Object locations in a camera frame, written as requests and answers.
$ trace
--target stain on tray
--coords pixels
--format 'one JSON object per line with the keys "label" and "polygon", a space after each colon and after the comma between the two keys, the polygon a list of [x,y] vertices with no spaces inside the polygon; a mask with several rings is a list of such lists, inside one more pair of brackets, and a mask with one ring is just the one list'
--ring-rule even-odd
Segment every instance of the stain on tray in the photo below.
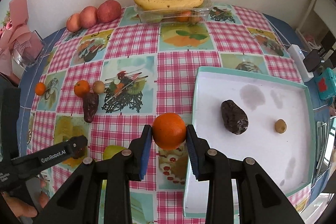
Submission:
{"label": "stain on tray", "polygon": [[240,90],[240,98],[246,107],[256,110],[258,106],[265,104],[266,99],[263,92],[255,85],[245,85]]}
{"label": "stain on tray", "polygon": [[274,90],[271,90],[271,97],[278,109],[282,109],[284,107],[282,98]]}
{"label": "stain on tray", "polygon": [[285,179],[291,179],[294,173],[296,165],[296,158],[292,157],[287,165],[286,171],[285,171]]}

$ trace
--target human hand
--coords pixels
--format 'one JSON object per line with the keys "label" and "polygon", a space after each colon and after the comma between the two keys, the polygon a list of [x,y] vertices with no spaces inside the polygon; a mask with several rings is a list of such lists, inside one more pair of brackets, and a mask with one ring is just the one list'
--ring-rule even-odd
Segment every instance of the human hand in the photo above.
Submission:
{"label": "human hand", "polygon": [[[41,180],[41,188],[45,187],[46,182]],[[18,198],[13,198],[9,196],[8,193],[2,193],[4,200],[6,201],[9,208],[12,210],[16,217],[25,216],[25,217],[36,217],[37,211],[34,207],[28,205],[27,203],[19,200]],[[49,197],[46,193],[41,191],[41,194],[38,197],[38,202],[42,208],[46,206],[49,201]]]}

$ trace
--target power strip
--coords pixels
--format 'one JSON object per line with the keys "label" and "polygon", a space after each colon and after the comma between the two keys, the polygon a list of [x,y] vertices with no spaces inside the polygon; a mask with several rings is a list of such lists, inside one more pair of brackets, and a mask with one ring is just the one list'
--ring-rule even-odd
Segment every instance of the power strip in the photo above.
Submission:
{"label": "power strip", "polygon": [[310,79],[312,79],[314,75],[312,72],[307,71],[303,63],[305,56],[303,55],[300,47],[298,45],[292,44],[287,51],[291,58],[294,60],[303,82],[308,82]]}

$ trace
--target small potato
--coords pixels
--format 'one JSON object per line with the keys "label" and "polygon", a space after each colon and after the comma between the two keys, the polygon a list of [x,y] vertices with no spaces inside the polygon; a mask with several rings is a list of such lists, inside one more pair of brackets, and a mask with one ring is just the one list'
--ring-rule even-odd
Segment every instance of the small potato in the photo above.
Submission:
{"label": "small potato", "polygon": [[286,131],[287,125],[283,119],[279,119],[275,122],[274,129],[276,132],[282,134]]}

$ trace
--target kiwi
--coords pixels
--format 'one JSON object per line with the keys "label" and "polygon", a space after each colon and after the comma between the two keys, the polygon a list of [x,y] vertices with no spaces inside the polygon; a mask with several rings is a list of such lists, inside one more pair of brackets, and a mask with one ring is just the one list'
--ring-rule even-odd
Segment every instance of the kiwi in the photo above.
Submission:
{"label": "kiwi", "polygon": [[145,84],[146,84],[145,79],[143,79],[141,81],[136,81],[136,82],[133,83],[133,85],[131,85],[128,88],[127,93],[131,94],[131,95],[139,94],[143,90],[143,88],[145,87]]}
{"label": "kiwi", "polygon": [[275,122],[274,129],[276,132],[282,134],[286,131],[287,125],[283,119],[279,119]]}

